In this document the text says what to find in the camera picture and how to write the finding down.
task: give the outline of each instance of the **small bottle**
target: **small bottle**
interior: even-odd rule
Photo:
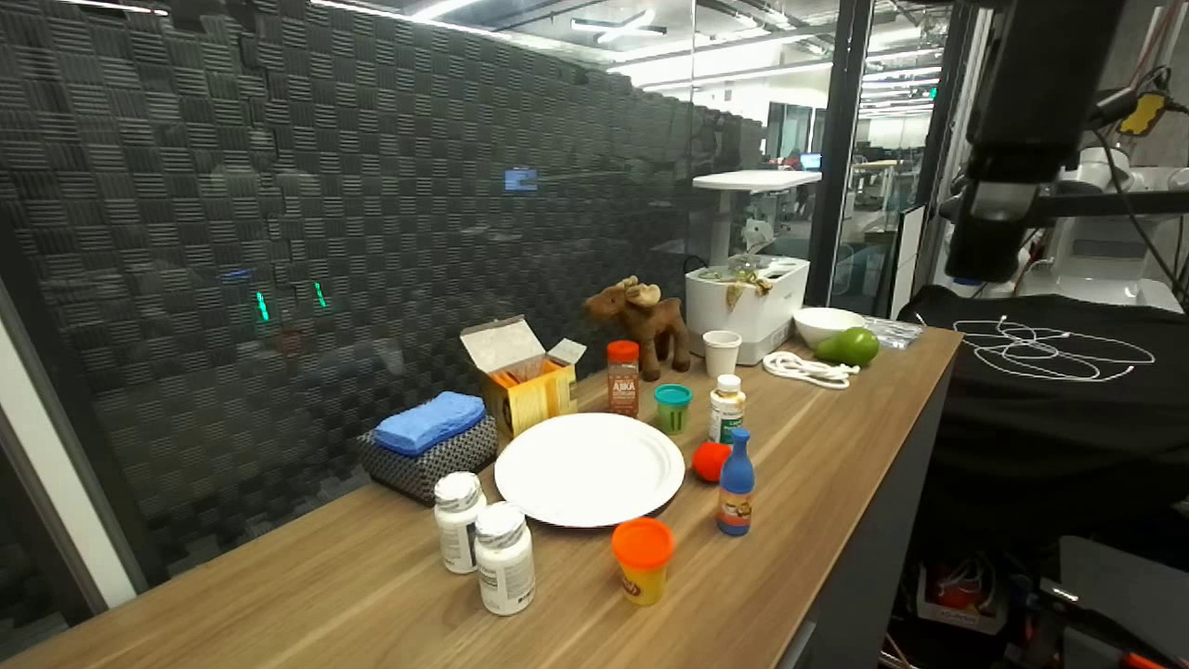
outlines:
[[[489,494],[472,473],[449,473],[437,484],[437,519],[449,572],[477,572],[477,519],[482,507]]]
[[[739,375],[719,375],[719,385],[710,389],[710,437],[728,442],[728,426],[745,426],[745,379]]]
[[[638,414],[638,341],[633,338],[607,346],[607,409],[625,417]]]
[[[728,426],[731,456],[720,469],[720,489],[719,489],[719,531],[724,535],[747,535],[750,531],[750,489],[754,489],[754,469],[747,456],[750,432],[745,425]]]
[[[477,519],[479,593],[492,613],[520,613],[536,593],[531,535],[524,513],[493,502]]]

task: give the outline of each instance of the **green lime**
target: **green lime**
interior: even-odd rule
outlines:
[[[866,367],[881,354],[881,338],[870,328],[840,331],[816,346],[819,362]]]

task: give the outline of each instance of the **pill bottle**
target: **pill bottle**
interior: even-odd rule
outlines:
[[[437,519],[449,572],[477,572],[477,519],[482,507],[489,494],[472,473],[449,473],[437,484]]]
[[[524,513],[493,502],[477,519],[479,593],[492,613],[520,613],[536,593],[531,535]]]
[[[710,389],[710,437],[728,442],[728,426],[745,425],[745,379],[739,375],[719,375]]]

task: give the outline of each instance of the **white plate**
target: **white plate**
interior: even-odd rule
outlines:
[[[558,528],[609,528],[662,509],[683,478],[668,436],[616,414],[569,414],[516,436],[493,461],[493,486],[524,515]]]

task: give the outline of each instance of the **bottle label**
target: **bottle label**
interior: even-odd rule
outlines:
[[[728,535],[747,535],[750,528],[750,494],[720,489],[719,497],[719,528]]]
[[[637,414],[638,389],[633,379],[612,379],[609,384],[609,409],[612,414]]]
[[[508,566],[482,566],[479,561],[479,592],[482,605],[492,613],[516,613],[531,601],[536,593],[536,566],[531,559],[508,561]]]
[[[444,531],[444,559],[446,559],[449,572],[472,572],[477,567],[472,525]]]

